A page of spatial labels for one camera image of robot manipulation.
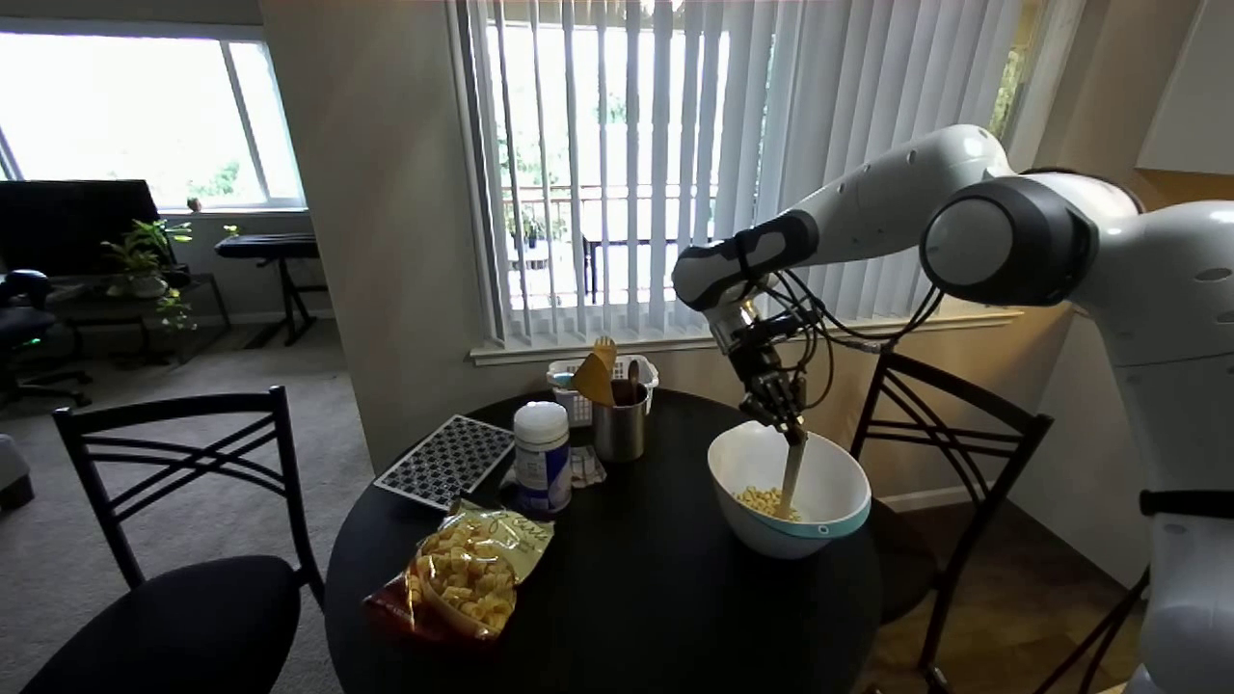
round table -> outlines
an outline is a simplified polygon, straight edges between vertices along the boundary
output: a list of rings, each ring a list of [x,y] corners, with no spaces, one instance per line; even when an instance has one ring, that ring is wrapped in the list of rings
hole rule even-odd
[[[512,399],[473,414],[509,423]],[[648,455],[576,490],[556,540],[485,651],[415,644],[377,622],[383,592],[439,526],[370,485],[323,592],[341,683],[370,691],[854,691],[880,622],[880,558],[856,532],[802,562],[747,553],[719,512],[707,449],[736,410],[656,395]]]

cup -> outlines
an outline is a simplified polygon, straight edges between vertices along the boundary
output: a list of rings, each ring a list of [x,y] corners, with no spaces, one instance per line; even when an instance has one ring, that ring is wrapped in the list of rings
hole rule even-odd
[[[648,450],[648,385],[613,382],[613,406],[593,410],[593,455],[601,462],[633,462]]]

white bowl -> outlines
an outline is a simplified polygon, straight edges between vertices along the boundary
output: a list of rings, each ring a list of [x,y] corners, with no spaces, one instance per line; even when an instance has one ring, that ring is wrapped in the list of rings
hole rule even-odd
[[[757,419],[720,432],[707,449],[719,484],[720,517],[759,556],[806,558],[831,540],[854,538],[872,512],[872,484],[863,467],[838,445],[810,432],[790,511],[800,521],[765,517],[736,496],[743,490],[781,490],[788,441]]]

jar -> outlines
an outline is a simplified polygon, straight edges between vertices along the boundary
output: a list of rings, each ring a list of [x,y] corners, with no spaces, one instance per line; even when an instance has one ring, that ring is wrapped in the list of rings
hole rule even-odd
[[[571,414],[561,400],[527,400],[512,414],[512,485],[526,512],[571,507]]]

vertical blinds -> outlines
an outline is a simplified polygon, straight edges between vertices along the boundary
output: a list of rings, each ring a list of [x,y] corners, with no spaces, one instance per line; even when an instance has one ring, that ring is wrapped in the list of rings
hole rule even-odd
[[[496,338],[701,337],[674,254],[922,130],[995,124],[1025,3],[459,3]],[[926,292],[914,252],[802,278],[846,319]]]

